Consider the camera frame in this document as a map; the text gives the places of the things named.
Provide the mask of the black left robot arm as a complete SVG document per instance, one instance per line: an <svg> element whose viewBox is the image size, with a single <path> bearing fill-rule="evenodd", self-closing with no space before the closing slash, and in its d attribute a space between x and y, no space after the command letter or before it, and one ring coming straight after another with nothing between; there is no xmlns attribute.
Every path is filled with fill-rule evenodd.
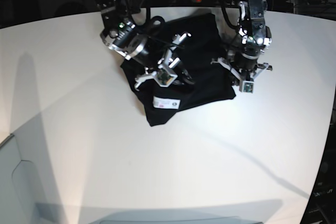
<svg viewBox="0 0 336 224"><path fill-rule="evenodd" d="M272 71L268 63L258 63L259 57L269 48L272 38L266 25L267 0L237 0L237 24L230 22L226 0L220 3L225 23L236 32L230 42L225 42L225 54L214 60L229 71L232 85L251 85L265 70Z"/></svg>

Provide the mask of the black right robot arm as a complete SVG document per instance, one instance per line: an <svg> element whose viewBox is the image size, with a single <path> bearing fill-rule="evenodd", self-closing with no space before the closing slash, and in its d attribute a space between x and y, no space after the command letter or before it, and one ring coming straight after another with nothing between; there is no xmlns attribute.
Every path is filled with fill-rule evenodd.
<svg viewBox="0 0 336 224"><path fill-rule="evenodd" d="M154 80L161 88L171 85L193 85L194 81L184 68L178 53L184 48L188 32L177 33L170 39L158 37L166 22L161 16L151 16L151 7L146 6L145 22L138 25L133 19L138 14L141 2L148 0L95 0L103 21L100 38L105 46L126 61L133 60L144 68L137 75L134 89Z"/></svg>

